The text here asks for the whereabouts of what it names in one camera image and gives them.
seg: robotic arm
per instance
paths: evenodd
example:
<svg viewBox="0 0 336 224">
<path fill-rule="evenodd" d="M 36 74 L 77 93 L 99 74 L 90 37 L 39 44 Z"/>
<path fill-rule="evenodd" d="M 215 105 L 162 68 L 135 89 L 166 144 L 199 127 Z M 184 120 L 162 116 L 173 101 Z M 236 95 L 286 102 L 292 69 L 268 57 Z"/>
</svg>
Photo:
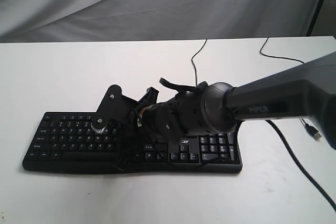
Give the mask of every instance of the robotic arm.
<svg viewBox="0 0 336 224">
<path fill-rule="evenodd" d="M 236 88 L 224 82 L 190 87 L 161 78 L 160 83 L 176 90 L 176 96 L 156 103 L 159 92 L 149 88 L 135 101 L 111 86 L 92 128 L 101 132 L 113 119 L 128 135 L 146 130 L 178 144 L 186 135 L 232 132 L 238 121 L 308 117 L 336 149 L 336 52 Z"/>
</svg>

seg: gray fabric backdrop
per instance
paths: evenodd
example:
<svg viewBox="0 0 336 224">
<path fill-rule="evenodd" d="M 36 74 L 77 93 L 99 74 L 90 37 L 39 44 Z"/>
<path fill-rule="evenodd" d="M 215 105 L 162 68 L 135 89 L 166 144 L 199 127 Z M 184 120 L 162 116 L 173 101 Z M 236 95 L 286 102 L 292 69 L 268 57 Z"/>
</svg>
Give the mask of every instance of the gray fabric backdrop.
<svg viewBox="0 0 336 224">
<path fill-rule="evenodd" d="M 0 0 L 0 41 L 304 36 L 318 0 Z"/>
</svg>

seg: white table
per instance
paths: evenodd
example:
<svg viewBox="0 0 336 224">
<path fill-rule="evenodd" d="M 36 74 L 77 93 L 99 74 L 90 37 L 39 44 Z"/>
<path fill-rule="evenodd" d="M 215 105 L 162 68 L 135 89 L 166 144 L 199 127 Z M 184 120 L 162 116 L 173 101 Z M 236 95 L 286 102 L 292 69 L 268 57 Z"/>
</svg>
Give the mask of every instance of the white table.
<svg viewBox="0 0 336 224">
<path fill-rule="evenodd" d="M 196 57 L 199 81 L 239 86 L 297 65 L 259 55 L 265 39 L 210 40 Z M 238 175 L 56 175 L 22 159 L 45 111 L 95 111 L 119 84 L 138 99 L 174 92 L 160 77 L 194 84 L 190 57 L 203 41 L 0 44 L 0 223 L 335 223 L 336 215 L 263 121 L 239 131 Z M 304 61 L 336 51 L 332 37 L 276 38 L 266 54 Z M 336 152 L 299 120 L 276 121 L 304 167 L 336 200 Z"/>
</svg>

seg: spacebar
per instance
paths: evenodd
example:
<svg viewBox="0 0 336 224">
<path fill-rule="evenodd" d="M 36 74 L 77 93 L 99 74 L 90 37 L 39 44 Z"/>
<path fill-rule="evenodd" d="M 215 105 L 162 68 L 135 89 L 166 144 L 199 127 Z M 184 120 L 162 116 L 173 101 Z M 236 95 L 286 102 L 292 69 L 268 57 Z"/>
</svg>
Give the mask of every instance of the spacebar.
<svg viewBox="0 0 336 224">
<path fill-rule="evenodd" d="M 115 161 L 116 153 L 104 152 L 64 152 L 62 156 L 63 161 L 87 161 L 87 162 L 106 162 Z"/>
</svg>

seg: black keyboard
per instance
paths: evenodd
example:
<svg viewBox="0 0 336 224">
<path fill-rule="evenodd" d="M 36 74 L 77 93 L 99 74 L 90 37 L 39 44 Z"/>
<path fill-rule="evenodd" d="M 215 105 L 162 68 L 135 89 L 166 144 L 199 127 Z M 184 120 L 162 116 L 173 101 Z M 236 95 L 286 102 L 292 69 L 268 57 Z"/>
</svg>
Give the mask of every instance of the black keyboard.
<svg viewBox="0 0 336 224">
<path fill-rule="evenodd" d="M 233 134 L 164 139 L 123 137 L 111 122 L 102 134 L 91 129 L 94 112 L 46 112 L 24 157 L 26 170 L 68 174 L 142 172 L 238 173 L 242 160 Z"/>
</svg>

